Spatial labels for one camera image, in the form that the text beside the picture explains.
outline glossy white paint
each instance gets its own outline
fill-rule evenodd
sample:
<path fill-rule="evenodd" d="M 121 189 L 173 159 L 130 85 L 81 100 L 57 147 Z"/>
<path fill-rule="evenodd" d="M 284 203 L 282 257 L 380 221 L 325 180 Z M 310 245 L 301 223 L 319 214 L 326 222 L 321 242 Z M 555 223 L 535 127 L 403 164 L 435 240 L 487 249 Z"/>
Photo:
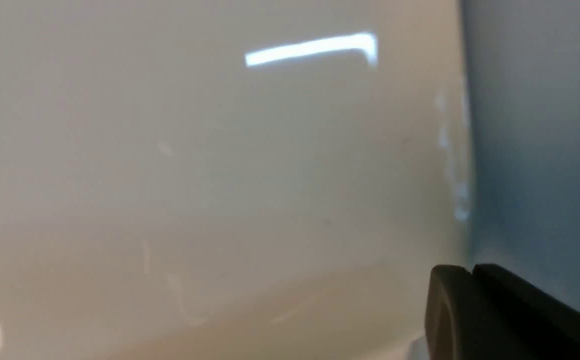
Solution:
<path fill-rule="evenodd" d="M 450 1 L 0 1 L 0 360 L 391 354 L 463 261 L 462 94 Z"/>

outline black rubber piece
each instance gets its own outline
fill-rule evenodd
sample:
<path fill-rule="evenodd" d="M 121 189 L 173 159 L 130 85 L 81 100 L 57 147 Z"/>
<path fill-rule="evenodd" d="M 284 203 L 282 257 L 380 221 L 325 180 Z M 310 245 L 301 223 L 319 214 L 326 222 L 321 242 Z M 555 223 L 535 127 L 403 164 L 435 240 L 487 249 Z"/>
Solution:
<path fill-rule="evenodd" d="M 580 360 L 580 312 L 495 264 L 432 269 L 432 360 Z"/>

